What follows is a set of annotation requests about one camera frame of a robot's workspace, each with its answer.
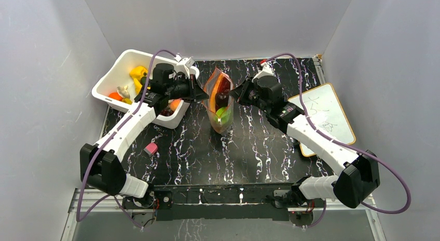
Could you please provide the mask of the clear orange-zip bag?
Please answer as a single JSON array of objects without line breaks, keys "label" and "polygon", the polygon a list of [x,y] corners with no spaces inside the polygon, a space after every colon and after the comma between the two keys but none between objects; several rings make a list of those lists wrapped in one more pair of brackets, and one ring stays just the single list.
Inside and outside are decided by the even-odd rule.
[{"label": "clear orange-zip bag", "polygon": [[226,135],[233,122],[233,98],[229,92],[234,89],[234,84],[228,74],[215,68],[203,87],[209,95],[203,100],[211,126],[220,135]]}]

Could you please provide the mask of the green toy cabbage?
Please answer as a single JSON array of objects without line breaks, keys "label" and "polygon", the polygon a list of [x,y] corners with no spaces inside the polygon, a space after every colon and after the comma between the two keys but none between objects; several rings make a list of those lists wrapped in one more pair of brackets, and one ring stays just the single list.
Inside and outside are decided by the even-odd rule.
[{"label": "green toy cabbage", "polygon": [[222,126],[226,126],[229,124],[230,119],[231,119],[231,115],[228,112],[226,112],[221,115],[221,117],[219,118],[219,122]]}]

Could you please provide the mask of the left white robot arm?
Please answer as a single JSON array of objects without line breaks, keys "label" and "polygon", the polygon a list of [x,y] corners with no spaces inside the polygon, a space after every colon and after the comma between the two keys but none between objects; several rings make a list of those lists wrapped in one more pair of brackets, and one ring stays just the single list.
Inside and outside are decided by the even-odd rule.
[{"label": "left white robot arm", "polygon": [[135,198],[143,208],[155,201],[151,183],[125,172],[122,161],[130,145],[167,107],[169,100],[199,102],[208,99],[195,73],[183,64],[158,63],[152,77],[122,119],[95,144],[84,144],[79,152],[80,178],[83,186],[90,186],[108,195]]}]

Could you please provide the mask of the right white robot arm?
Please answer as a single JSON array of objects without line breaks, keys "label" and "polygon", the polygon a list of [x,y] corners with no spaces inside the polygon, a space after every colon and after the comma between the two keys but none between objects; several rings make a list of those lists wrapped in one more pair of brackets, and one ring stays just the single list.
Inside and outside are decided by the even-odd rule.
[{"label": "right white robot arm", "polygon": [[333,176],[301,178],[285,195],[273,197],[276,203],[304,207],[314,199],[329,198],[356,208],[380,185],[379,167],[372,153],[362,154],[321,136],[311,127],[304,110],[285,99],[275,77],[248,77],[229,95],[240,105],[262,110],[274,128],[314,151],[334,172]]}]

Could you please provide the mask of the dark brown toy fruit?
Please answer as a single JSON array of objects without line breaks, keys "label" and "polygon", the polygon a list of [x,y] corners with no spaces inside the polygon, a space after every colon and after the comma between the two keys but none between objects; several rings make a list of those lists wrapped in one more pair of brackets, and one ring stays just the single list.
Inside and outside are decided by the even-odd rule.
[{"label": "dark brown toy fruit", "polygon": [[229,94],[227,92],[217,93],[215,95],[215,110],[227,107],[229,104]]}]

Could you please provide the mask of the green toy starfruit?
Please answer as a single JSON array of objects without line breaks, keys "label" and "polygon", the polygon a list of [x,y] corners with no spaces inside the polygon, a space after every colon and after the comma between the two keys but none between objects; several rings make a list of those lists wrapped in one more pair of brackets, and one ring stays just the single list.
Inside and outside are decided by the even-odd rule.
[{"label": "green toy starfruit", "polygon": [[215,117],[214,117],[215,121],[214,122],[216,124],[221,125],[220,122],[219,122],[219,118],[221,117],[222,114],[224,114],[226,112],[228,112],[230,114],[230,112],[228,111],[228,107],[223,107],[223,108],[217,110],[216,113],[215,113]]}]

